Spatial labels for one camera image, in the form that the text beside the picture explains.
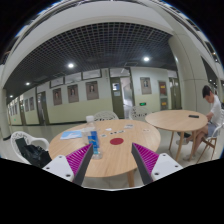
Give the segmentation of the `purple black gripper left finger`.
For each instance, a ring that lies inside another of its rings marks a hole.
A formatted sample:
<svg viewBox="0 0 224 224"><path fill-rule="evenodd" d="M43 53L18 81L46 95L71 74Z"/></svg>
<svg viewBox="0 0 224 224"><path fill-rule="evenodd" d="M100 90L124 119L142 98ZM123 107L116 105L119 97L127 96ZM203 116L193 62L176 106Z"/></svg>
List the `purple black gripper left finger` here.
<svg viewBox="0 0 224 224"><path fill-rule="evenodd" d="M76 185L82 185L92 155L93 145L88 144L66 156L67 162L74 174L73 182Z"/></svg>

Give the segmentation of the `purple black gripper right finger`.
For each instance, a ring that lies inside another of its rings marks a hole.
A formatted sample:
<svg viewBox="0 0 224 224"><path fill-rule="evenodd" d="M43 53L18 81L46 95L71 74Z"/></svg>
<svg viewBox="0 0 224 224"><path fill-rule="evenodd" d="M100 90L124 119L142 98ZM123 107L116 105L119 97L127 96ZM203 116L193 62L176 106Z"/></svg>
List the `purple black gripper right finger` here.
<svg viewBox="0 0 224 224"><path fill-rule="evenodd" d="M137 143L132 144L131 153L138 166L143 184L150 184L152 182L151 173L159 158L159 155Z"/></svg>

